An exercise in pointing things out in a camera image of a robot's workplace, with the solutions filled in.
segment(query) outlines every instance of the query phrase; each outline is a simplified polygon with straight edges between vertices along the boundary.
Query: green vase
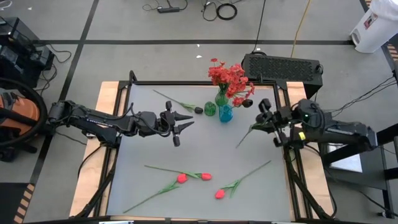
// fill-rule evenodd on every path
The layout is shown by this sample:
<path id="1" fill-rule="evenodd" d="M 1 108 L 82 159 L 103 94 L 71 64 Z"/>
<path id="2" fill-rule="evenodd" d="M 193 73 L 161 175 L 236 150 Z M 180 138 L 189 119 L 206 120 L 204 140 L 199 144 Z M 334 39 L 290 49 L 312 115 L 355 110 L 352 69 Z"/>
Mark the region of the green vase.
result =
<path id="1" fill-rule="evenodd" d="M 217 104 L 217 106 L 224 106 L 226 104 L 228 104 L 228 97 L 226 97 L 226 90 L 225 91 L 221 91 L 221 89 L 218 90 L 218 93 L 216 95 L 215 98 L 215 102 Z"/>

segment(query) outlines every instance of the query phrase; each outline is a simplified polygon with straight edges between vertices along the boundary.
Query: white bucket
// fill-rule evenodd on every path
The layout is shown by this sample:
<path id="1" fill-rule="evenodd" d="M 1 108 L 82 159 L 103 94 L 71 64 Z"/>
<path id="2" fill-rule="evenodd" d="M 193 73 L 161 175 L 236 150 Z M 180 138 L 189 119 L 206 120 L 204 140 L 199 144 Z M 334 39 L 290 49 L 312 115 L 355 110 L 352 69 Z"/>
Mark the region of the white bucket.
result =
<path id="1" fill-rule="evenodd" d="M 350 36 L 358 52 L 373 53 L 397 33 L 398 0 L 373 0 Z"/>

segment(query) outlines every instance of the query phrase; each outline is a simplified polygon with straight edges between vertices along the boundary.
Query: gray floor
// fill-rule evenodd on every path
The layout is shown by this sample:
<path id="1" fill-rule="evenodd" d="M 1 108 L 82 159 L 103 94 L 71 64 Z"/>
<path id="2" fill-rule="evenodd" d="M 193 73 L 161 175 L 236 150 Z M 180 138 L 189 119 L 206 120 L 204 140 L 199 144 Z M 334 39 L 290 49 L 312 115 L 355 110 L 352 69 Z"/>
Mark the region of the gray floor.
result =
<path id="1" fill-rule="evenodd" d="M 154 1 L 99 0 L 87 39 L 93 40 L 185 40 L 243 39 L 254 40 L 261 15 L 262 1 L 244 0 L 236 4 L 238 15 L 232 21 L 207 22 L 201 18 L 200 1 L 188 0 L 187 10 L 174 14 L 146 12 L 141 6 Z M 93 0 L 20 0 L 0 11 L 0 16 L 20 17 L 41 39 L 79 40 Z M 182 6 L 183 0 L 172 0 Z M 293 40 L 305 8 L 305 0 L 267 0 L 262 29 L 264 40 Z M 359 0 L 313 0 L 304 21 L 299 40 L 347 40 L 348 33 L 364 14 Z M 211 17 L 213 11 L 206 11 Z M 70 50 L 76 45 L 55 45 Z M 290 56 L 291 45 L 259 45 L 273 56 Z M 85 45 L 80 55 L 67 99 L 94 108 L 101 82 L 126 80 L 134 70 L 139 80 L 207 80 L 206 71 L 213 57 L 229 64 L 240 63 L 253 45 L 185 44 L 185 45 Z M 324 68 L 324 86 L 317 101 L 324 109 L 339 108 L 353 98 L 391 76 L 383 53 L 360 54 L 348 45 L 298 45 L 295 57 L 319 60 Z M 46 104 L 56 101 L 72 60 L 57 64 L 58 76 L 44 92 Z M 396 86 L 357 103 L 341 113 L 338 119 L 362 121 L 376 131 L 396 123 L 398 101 Z M 75 128 L 60 132 L 84 141 Z M 41 145 L 42 139 L 33 144 Z M 76 173 L 84 146 L 62 136 L 55 136 L 39 177 L 26 222 L 67 218 L 76 186 Z M 0 182 L 29 181 L 38 154 L 21 154 L 15 163 L 0 164 Z M 387 165 L 397 165 L 395 155 L 386 154 Z M 398 187 L 391 182 L 391 189 Z M 338 204 L 341 220 L 368 223 L 398 223 L 376 217 L 380 209 L 359 193 L 341 184 L 330 183 Z M 382 202 L 381 191 L 362 188 Z M 393 201 L 398 209 L 398 195 Z"/>

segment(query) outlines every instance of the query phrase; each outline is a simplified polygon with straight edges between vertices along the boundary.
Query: green leaf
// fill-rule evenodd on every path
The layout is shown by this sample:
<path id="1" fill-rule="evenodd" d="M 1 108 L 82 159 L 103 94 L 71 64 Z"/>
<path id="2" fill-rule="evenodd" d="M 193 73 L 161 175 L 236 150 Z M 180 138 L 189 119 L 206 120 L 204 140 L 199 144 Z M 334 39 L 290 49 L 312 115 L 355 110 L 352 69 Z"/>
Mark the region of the green leaf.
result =
<path id="1" fill-rule="evenodd" d="M 182 172 L 182 173 L 187 174 L 188 176 L 193 177 L 193 178 L 200 178 L 199 176 L 197 176 L 193 172 Z"/>
<path id="2" fill-rule="evenodd" d="M 232 184 L 228 184 L 227 186 L 222 187 L 221 189 L 233 188 L 239 182 L 239 180 L 235 180 Z"/>
<path id="3" fill-rule="evenodd" d="M 171 184 L 167 185 L 167 186 L 164 187 L 162 190 L 160 190 L 160 191 L 158 192 L 158 194 L 162 194 L 162 193 L 164 193 L 164 192 L 170 191 L 169 189 L 175 187 L 175 184 L 176 184 L 176 183 L 177 183 L 177 180 L 173 181 Z"/>
<path id="4" fill-rule="evenodd" d="M 174 189 L 177 189 L 177 188 L 179 188 L 179 187 L 180 187 L 180 186 L 172 186 L 172 187 L 170 187 L 170 188 L 163 189 L 163 190 L 161 190 L 161 191 L 159 192 L 159 194 L 169 192 L 169 191 L 174 190 Z"/>
<path id="5" fill-rule="evenodd" d="M 235 190 L 238 188 L 238 186 L 239 186 L 240 183 L 241 183 L 240 180 L 236 183 L 236 185 L 234 186 L 234 188 L 233 188 L 232 191 L 231 191 L 231 194 L 229 195 L 230 198 L 232 198 L 232 196 L 233 196 L 234 193 L 235 193 Z"/>

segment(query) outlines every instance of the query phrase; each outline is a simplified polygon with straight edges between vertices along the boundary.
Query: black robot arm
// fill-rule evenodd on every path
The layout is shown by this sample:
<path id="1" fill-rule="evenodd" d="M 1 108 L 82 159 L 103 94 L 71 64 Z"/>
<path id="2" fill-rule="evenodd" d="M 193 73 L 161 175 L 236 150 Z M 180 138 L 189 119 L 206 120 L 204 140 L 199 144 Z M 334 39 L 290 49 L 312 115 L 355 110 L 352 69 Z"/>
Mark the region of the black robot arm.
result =
<path id="1" fill-rule="evenodd" d="M 101 143 L 109 147 L 118 147 L 120 135 L 141 137 L 158 134 L 167 137 L 173 134 L 174 146 L 180 145 L 179 134 L 193 124 L 193 121 L 176 126 L 176 121 L 191 119 L 192 116 L 171 111 L 171 101 L 166 102 L 166 110 L 160 113 L 160 118 L 150 111 L 134 113 L 133 104 L 122 116 L 114 116 L 100 111 L 91 110 L 72 101 L 54 103 L 49 113 L 49 123 L 54 126 L 74 126 L 83 134 L 95 135 Z"/>
<path id="2" fill-rule="evenodd" d="M 270 108 L 271 103 L 268 99 L 263 99 L 260 102 L 261 114 L 256 117 L 256 123 L 252 128 L 267 133 L 275 133 L 274 144 L 277 147 L 283 146 L 287 155 L 289 155 L 288 151 L 291 147 L 301 149 L 306 142 L 347 144 L 344 148 L 323 156 L 322 161 L 325 164 L 377 147 L 376 133 L 369 126 L 358 122 L 335 121 L 332 119 L 331 113 L 325 113 L 318 104 L 311 100 L 300 100 L 295 108 L 285 106 L 274 113 L 269 111 Z M 301 128 L 295 126 L 299 123 L 302 125 Z M 287 126 L 290 127 L 289 137 L 282 130 Z M 285 156 L 285 160 L 293 181 L 308 200 L 314 212 L 321 219 L 332 219 L 333 217 L 319 206 L 301 181 L 293 168 L 291 159 L 287 159 Z"/>
<path id="3" fill-rule="evenodd" d="M 355 145 L 363 148 L 363 151 L 377 148 L 376 133 L 369 126 L 333 120 L 330 112 L 325 113 L 311 100 L 300 100 L 295 108 L 285 106 L 274 113 L 269 111 L 270 108 L 269 100 L 263 99 L 259 104 L 262 113 L 257 116 L 257 124 L 253 129 L 275 133 L 276 146 L 307 141 Z M 302 128 L 294 126 L 299 123 Z M 289 138 L 282 132 L 286 126 L 293 129 Z"/>

